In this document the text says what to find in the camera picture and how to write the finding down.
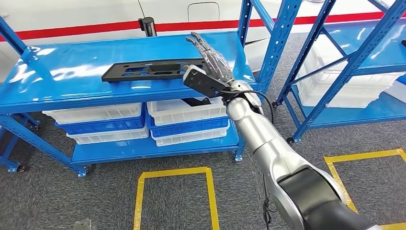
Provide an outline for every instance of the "wire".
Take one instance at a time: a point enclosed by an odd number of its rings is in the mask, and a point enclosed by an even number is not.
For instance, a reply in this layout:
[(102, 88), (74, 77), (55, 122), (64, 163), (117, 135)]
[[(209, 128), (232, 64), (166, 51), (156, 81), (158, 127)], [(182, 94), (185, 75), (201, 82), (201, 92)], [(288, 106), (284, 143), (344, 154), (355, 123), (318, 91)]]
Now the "wire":
[[(245, 93), (245, 92), (252, 92), (252, 93), (256, 93), (256, 94), (261, 95), (263, 98), (265, 98), (265, 100), (268, 103), (269, 109), (271, 110), (271, 123), (273, 125), (275, 124), (275, 122), (274, 122), (275, 115), (273, 113), (273, 107), (272, 107), (272, 104), (271, 104), (270, 100), (268, 99), (268, 97), (265, 94), (263, 94), (263, 93), (261, 93), (259, 91), (254, 91), (254, 90), (245, 90), (245, 91), (222, 91), (222, 90), (217, 90), (217, 91), (222, 92), (222, 93), (228, 93), (228, 94), (239, 94), (239, 93)], [(266, 189), (265, 174), (262, 174), (262, 180), (264, 182), (264, 194), (265, 194), (265, 200), (264, 200), (264, 203), (262, 204), (262, 209), (263, 209), (264, 221), (265, 221), (265, 224), (267, 226), (267, 230), (269, 230), (270, 229), (269, 224), (272, 223), (271, 212), (277, 212), (277, 210), (275, 208), (273, 208), (273, 209), (269, 208), (269, 206), (271, 204), (273, 204), (273, 201), (271, 201), (271, 202), (269, 201), (268, 192), (267, 192), (267, 189)]]
[(259, 91), (255, 91), (255, 90), (245, 90), (245, 91), (223, 91), (223, 90), (217, 90), (217, 91), (222, 92), (222, 93), (228, 93), (228, 94), (239, 94), (239, 93), (245, 93), (245, 92), (252, 92), (252, 93), (256, 93), (256, 94), (261, 95), (263, 98), (265, 98), (265, 100), (266, 100), (267, 103), (268, 103), (269, 109), (271, 110), (271, 123), (272, 123), (273, 125), (275, 124), (275, 122), (274, 122), (274, 120), (275, 120), (275, 115), (273, 114), (272, 103), (270, 102), (270, 100), (268, 99), (268, 97), (267, 97), (265, 94), (263, 94), (263, 93), (261, 93), (261, 92), (259, 92)]

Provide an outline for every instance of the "yellow tape marking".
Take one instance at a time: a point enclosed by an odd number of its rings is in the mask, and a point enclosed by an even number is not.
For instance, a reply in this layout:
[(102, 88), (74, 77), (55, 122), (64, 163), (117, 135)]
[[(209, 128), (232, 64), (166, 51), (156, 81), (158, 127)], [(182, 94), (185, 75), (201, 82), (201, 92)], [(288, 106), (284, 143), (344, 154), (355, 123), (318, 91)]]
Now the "yellow tape marking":
[[(379, 152), (366, 152), (366, 153), (357, 153), (357, 154), (349, 154), (349, 155), (342, 155), (342, 156), (334, 156), (334, 157), (326, 157), (324, 156), (324, 160), (326, 161), (327, 167), (330, 169), (331, 174), (333, 175), (334, 180), (337, 182), (338, 186), (344, 193), (347, 206), (351, 208), (354, 212), (358, 213), (357, 208), (355, 207), (354, 203), (351, 200), (338, 172), (336, 167), (334, 167), (335, 162), (344, 162), (344, 161), (356, 161), (356, 160), (363, 160), (363, 159), (371, 159), (371, 158), (378, 158), (378, 157), (390, 157), (390, 156), (397, 156), (400, 155), (403, 161), (406, 161), (406, 153), (403, 151), (402, 148), (394, 149), (394, 150), (386, 150), (386, 151), (379, 151)], [(383, 230), (405, 230), (406, 223), (397, 223), (397, 224), (387, 224), (381, 226)]]
[(145, 178), (164, 177), (164, 176), (179, 176), (188, 174), (205, 173), (207, 181), (207, 192), (209, 195), (210, 216), (212, 219), (212, 229), (219, 230), (220, 224), (218, 222), (217, 204), (214, 193), (214, 181), (212, 170), (208, 167), (197, 167), (188, 169), (172, 169), (162, 171), (143, 172), (138, 178), (137, 195), (135, 199), (135, 214), (134, 214), (134, 230), (141, 229), (141, 211), (142, 211), (142, 198), (144, 195), (144, 182)]

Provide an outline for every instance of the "shelf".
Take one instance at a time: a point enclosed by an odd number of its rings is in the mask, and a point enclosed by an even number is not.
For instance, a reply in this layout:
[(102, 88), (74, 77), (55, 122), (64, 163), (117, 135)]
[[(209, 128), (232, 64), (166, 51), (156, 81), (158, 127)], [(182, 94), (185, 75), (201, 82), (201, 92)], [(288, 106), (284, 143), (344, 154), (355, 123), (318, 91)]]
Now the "shelf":
[[(377, 23), (378, 21), (328, 24), (324, 28), (346, 54), (351, 54), (358, 50)], [(406, 47), (401, 44), (406, 37), (405, 25), (405, 19), (399, 20), (360, 68), (390, 66), (406, 71)]]
[[(297, 87), (292, 86), (293, 93), (298, 95)], [(304, 114), (308, 116), (314, 107), (298, 104)], [(364, 109), (358, 108), (325, 108), (310, 125), (310, 128), (336, 127), (361, 123), (393, 121), (406, 119), (406, 103), (386, 94), (371, 102)]]
[[(113, 63), (201, 58), (185, 37), (170, 35), (29, 46), (0, 88), (0, 113), (202, 96), (184, 86), (182, 79), (101, 81), (102, 74)], [(236, 32), (202, 34), (202, 37), (223, 54), (236, 79), (255, 83)]]
[(158, 147), (151, 138), (76, 145), (72, 164), (95, 164), (141, 158), (178, 156), (196, 153), (230, 151), (238, 148), (238, 132), (234, 123), (222, 138), (200, 140)]

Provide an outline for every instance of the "stacked bins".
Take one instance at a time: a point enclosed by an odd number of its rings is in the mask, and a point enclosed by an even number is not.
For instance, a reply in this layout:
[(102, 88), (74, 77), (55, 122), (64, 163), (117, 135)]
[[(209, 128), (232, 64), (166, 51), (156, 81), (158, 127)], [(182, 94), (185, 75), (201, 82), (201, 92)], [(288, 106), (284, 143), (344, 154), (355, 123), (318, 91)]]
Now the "stacked bins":
[(398, 78), (385, 93), (406, 103), (406, 75)]
[[(342, 54), (333, 43), (324, 34), (321, 34), (313, 44), (306, 60), (299, 70), (297, 78), (303, 77), (342, 57)], [(341, 62), (327, 70), (299, 81), (296, 85), (302, 105), (316, 106), (331, 84), (340, 75), (346, 64), (346, 61)], [(405, 72), (395, 72), (354, 76), (344, 85), (328, 106), (365, 108), (370, 102), (378, 99), (381, 92), (391, 87), (399, 76), (404, 74)]]
[(181, 99), (148, 102), (146, 124), (157, 146), (226, 136), (230, 127), (226, 107), (219, 97), (210, 102), (198, 106)]
[(79, 109), (43, 111), (56, 120), (78, 144), (92, 144), (148, 137), (145, 105), (131, 103)]

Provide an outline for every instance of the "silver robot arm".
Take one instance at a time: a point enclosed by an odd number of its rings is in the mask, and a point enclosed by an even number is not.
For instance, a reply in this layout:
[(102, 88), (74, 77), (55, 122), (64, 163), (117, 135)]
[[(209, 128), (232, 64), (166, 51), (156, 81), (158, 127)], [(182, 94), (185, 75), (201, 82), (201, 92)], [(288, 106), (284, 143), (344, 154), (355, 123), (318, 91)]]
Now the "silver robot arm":
[(313, 166), (282, 138), (264, 116), (261, 101), (252, 88), (235, 80), (223, 56), (197, 33), (188, 37), (205, 60), (207, 72), (186, 66), (183, 84), (207, 97), (221, 96), (227, 114), (269, 185), (271, 198), (292, 230), (380, 230), (345, 206), (345, 196), (334, 179)]

